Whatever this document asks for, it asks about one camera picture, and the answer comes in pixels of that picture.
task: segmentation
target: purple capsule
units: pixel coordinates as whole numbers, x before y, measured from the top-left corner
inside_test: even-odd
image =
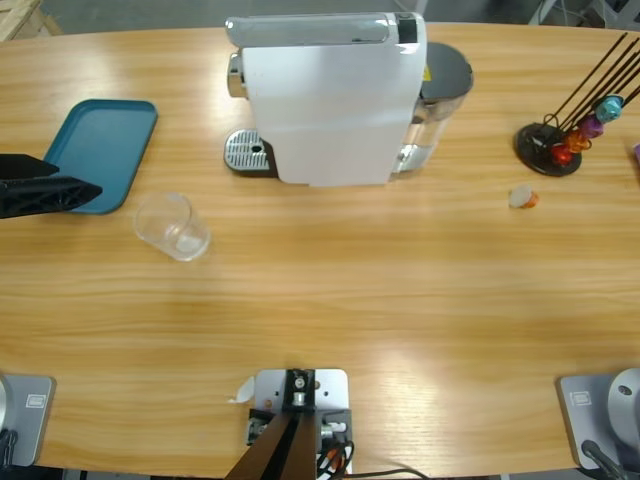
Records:
[[[587,138],[596,138],[604,133],[604,125],[593,114],[585,117],[585,119],[578,124],[578,128],[580,129],[580,133]]]

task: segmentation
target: label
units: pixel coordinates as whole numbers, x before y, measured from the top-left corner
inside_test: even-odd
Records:
[[[46,395],[36,395],[30,393],[27,395],[27,404],[25,405],[27,408],[44,408],[47,404],[47,396]]]
[[[586,407],[591,405],[589,392],[571,392],[571,403],[574,407]]]

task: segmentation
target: white paper scrap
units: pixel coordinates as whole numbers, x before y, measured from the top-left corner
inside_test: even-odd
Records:
[[[255,378],[249,377],[236,392],[236,398],[230,398],[228,403],[247,403],[253,398],[256,390]]]

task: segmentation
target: gray mounting plate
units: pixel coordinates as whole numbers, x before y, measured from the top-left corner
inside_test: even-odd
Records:
[[[40,455],[55,381],[49,377],[4,375],[9,409],[3,428],[18,433],[12,464],[33,465]]]
[[[262,370],[256,376],[255,408],[280,413],[286,370]],[[322,410],[349,409],[349,380],[344,370],[315,371],[316,408]]]
[[[561,406],[571,441],[573,458],[587,470],[598,468],[582,452],[582,442],[593,440],[614,462],[620,464],[616,439],[609,424],[607,399],[615,375],[564,377],[558,382]]]

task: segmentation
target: floor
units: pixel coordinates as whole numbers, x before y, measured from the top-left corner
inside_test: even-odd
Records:
[[[65,33],[220,27],[229,16],[412,10],[416,0],[44,0]],[[527,23],[540,0],[430,0],[434,22]]]

